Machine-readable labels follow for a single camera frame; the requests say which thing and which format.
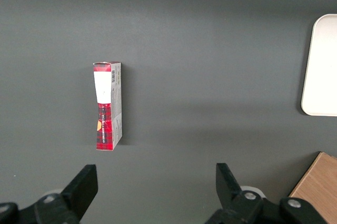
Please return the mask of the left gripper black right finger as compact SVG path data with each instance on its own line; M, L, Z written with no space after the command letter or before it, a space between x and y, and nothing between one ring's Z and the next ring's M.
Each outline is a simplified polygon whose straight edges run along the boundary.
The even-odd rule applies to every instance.
M216 164L216 192L222 208L206 223L255 223L263 208L261 196L242 190L225 163Z

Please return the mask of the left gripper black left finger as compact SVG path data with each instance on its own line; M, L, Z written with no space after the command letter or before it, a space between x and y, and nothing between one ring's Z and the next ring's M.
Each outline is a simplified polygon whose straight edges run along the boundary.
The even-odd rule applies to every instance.
M80 223L98 192L96 165L86 165L60 192L34 204L37 223Z

